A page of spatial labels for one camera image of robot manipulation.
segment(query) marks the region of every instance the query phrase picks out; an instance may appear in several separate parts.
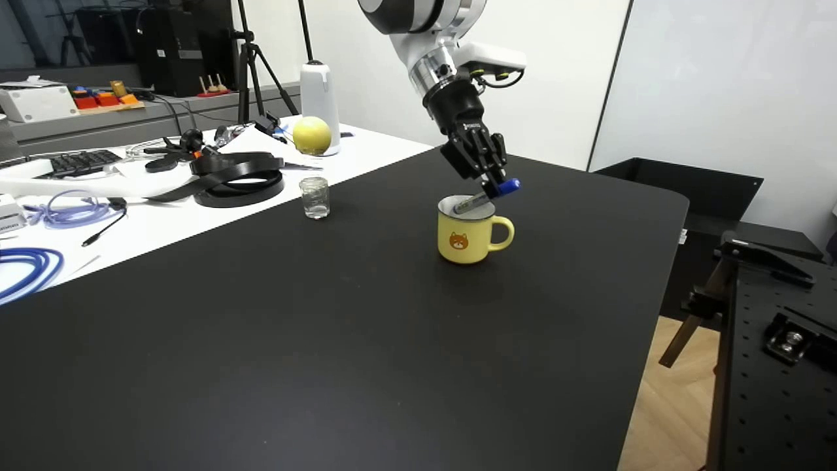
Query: small glass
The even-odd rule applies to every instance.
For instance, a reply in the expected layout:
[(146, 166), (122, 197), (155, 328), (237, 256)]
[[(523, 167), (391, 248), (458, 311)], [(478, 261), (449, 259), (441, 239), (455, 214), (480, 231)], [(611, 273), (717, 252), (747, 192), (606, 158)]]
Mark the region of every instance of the small glass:
[(304, 192), (305, 218), (325, 220), (329, 214), (329, 183), (325, 178), (304, 178), (297, 188)]

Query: box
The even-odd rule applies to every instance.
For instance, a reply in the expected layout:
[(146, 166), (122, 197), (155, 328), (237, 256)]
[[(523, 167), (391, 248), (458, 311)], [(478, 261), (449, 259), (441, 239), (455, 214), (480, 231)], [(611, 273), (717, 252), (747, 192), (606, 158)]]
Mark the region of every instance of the box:
[(66, 85), (41, 82), (36, 76), (27, 82), (2, 82), (0, 107), (11, 121), (19, 121), (19, 123), (57, 121), (57, 117), (79, 116), (79, 107)]

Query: yellow mug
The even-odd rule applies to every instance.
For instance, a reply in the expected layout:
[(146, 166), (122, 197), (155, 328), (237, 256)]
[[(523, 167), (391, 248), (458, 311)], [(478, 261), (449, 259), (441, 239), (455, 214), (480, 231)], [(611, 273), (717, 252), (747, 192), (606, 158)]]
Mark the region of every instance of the yellow mug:
[[(455, 212), (465, 200), (471, 197), (455, 193), (440, 202), (437, 247), (440, 255), (455, 264), (484, 261), (491, 252), (503, 252), (516, 240), (516, 226), (508, 218), (495, 214), (496, 209), (491, 202)], [(503, 240), (491, 240), (495, 226), (508, 231)]]

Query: mug handle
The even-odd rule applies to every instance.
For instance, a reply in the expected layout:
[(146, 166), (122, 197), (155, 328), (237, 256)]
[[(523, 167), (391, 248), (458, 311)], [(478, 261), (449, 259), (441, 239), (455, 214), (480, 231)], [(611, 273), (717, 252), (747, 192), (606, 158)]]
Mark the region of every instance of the mug handle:
[(496, 218), (496, 214), (491, 218), (491, 226), (503, 226), (508, 231), (508, 237), (499, 243), (491, 240), (488, 252), (504, 252), (516, 240), (516, 226), (512, 226), (512, 220)]

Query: white desk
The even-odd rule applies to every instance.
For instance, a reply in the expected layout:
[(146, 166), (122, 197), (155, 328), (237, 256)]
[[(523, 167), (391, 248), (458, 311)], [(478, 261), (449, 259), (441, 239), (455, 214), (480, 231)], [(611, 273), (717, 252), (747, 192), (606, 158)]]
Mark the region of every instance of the white desk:
[[(370, 172), (377, 167), (399, 162), (404, 158), (412, 158), (418, 153), (427, 153), (427, 145), (373, 134), (356, 125), (343, 125), (343, 131), (350, 131), (350, 138), (343, 138), (343, 149), (335, 158), (297, 158), (287, 145), (280, 145), (268, 137), (261, 137), (258, 131), (237, 137), (229, 146), (234, 149), (263, 149), (278, 158), (284, 158), (287, 162), (305, 162), (317, 166), (321, 170), (284, 170), (284, 188), (258, 205), (234, 208), (234, 209), (212, 209), (195, 205), (190, 197), (173, 202), (173, 205), (146, 205), (140, 200), (130, 200), (129, 218), (118, 226), (112, 226), (97, 243), (80, 247), (84, 239), (104, 227), (110, 220), (100, 226), (87, 226), (75, 231), (49, 231), (49, 227), (27, 227), (15, 237), (7, 237), (0, 240), (0, 248), (19, 248), (19, 247), (40, 247), (40, 248), (55, 248), (63, 255), (66, 264), (63, 271), (44, 286), (59, 286), (91, 273), (100, 273), (104, 268), (112, 268), (118, 261), (149, 255), (155, 248), (177, 243), (182, 239), (193, 239), (198, 233), (206, 233), (212, 227), (242, 220), (248, 214), (263, 212), (278, 205), (287, 205), (300, 197), (297, 180), (305, 175), (325, 175), (329, 183), (343, 183), (356, 175)], [(118, 172), (106, 178), (84, 180), (87, 188), (140, 188), (146, 183), (144, 162), (121, 162), (115, 166)], [(177, 170), (164, 175), (170, 180), (187, 178), (187, 166), (182, 162)], [(2, 268), (0, 273), (0, 288), (19, 281), (19, 271)]]

